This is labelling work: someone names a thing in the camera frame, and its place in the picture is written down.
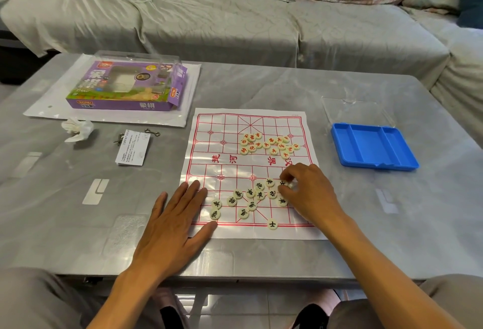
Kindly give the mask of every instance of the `blue storage box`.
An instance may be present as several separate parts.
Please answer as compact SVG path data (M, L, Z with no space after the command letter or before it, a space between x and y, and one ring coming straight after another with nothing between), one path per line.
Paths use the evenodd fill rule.
M397 128L335 123L332 137L344 166L402 171L419 167Z

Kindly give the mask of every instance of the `person's left hand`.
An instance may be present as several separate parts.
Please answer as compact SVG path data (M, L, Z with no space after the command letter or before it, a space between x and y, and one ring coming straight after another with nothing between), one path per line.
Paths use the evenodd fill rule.
M204 225L191 239L188 231L193 217L206 198L206 188L199 188L199 181L182 183L163 209L168 194L162 192L157 198L151 217L146 225L130 267L147 274L158 284L180 271L211 238L216 221Z

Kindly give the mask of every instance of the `purple box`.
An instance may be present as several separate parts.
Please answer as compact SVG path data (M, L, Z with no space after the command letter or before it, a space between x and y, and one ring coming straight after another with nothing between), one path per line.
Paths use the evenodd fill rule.
M66 100L73 108L170 111L186 85L179 63L95 61Z

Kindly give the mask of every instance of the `table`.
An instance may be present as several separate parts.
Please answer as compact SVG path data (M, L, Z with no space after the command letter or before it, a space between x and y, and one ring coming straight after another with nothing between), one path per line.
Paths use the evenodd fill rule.
M154 127L163 139L152 140L144 166L119 167L113 141L145 126L96 123L88 141L72 145L60 121L22 115L77 58L54 57L0 106L1 266L117 275L155 198L179 184L194 108L226 107L305 111L343 209L409 277L483 276L483 151L415 78L203 63L187 127ZM340 164L324 100L348 94L387 112L419 170ZM105 190L95 179L109 179ZM93 183L99 204L83 205ZM350 282L353 274L328 241L211 240L175 279L202 278Z

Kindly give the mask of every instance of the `crumpled tissue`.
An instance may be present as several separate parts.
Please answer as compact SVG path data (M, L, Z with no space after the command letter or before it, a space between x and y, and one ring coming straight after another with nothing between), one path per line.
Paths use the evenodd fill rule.
M69 118L65 122L62 122L62 128L69 134L78 133L73 137L67 138L64 142L77 142L88 139L94 130L94 125L90 120L82 121Z

